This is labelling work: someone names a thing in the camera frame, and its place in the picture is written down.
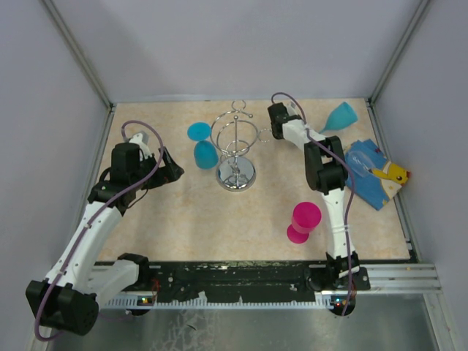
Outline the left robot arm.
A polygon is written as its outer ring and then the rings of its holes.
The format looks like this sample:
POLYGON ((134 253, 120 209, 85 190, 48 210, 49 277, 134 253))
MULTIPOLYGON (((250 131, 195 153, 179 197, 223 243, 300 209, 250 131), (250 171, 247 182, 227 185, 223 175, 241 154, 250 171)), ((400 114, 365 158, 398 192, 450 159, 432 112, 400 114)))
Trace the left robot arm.
POLYGON ((45 340, 41 327, 84 336, 115 295, 151 284, 149 260, 138 254, 123 253, 96 278, 91 278, 91 271, 107 237, 137 201, 137 192, 173 183, 183 174, 165 147, 159 156, 143 142, 114 147, 111 165, 91 189, 83 218, 64 253, 43 280, 32 280, 26 288, 37 339, 45 340))

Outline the pink wine glass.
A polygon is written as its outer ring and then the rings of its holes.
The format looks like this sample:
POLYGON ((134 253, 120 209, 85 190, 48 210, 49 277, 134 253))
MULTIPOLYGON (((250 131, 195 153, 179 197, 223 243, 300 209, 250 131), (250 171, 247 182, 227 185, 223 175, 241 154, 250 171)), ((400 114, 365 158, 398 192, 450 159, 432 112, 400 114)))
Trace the pink wine glass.
POLYGON ((287 228, 287 237, 294 244, 305 243, 310 233, 321 223, 322 212, 311 202, 302 202, 294 207, 291 224, 287 228))

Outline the clear wine glass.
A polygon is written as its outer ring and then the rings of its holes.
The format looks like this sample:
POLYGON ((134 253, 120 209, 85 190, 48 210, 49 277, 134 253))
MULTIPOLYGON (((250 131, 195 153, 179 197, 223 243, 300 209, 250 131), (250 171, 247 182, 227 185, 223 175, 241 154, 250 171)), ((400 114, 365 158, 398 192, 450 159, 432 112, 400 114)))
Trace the clear wine glass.
POLYGON ((362 151, 349 151, 347 154, 347 163, 361 178, 370 176, 374 168, 372 160, 362 151))

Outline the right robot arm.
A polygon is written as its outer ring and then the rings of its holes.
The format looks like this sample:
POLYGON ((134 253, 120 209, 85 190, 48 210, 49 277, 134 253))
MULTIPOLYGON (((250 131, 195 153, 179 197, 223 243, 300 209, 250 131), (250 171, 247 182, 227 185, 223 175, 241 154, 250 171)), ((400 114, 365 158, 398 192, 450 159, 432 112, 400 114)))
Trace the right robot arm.
POLYGON ((311 190, 321 194, 327 208, 331 227, 326 252, 327 281, 337 290, 345 287, 351 290, 360 261, 348 224, 350 204, 344 203, 350 168, 345 162, 341 140, 316 132, 303 117, 291 114, 281 102, 270 105, 268 115, 273 137, 287 140, 303 152, 306 182, 311 190))

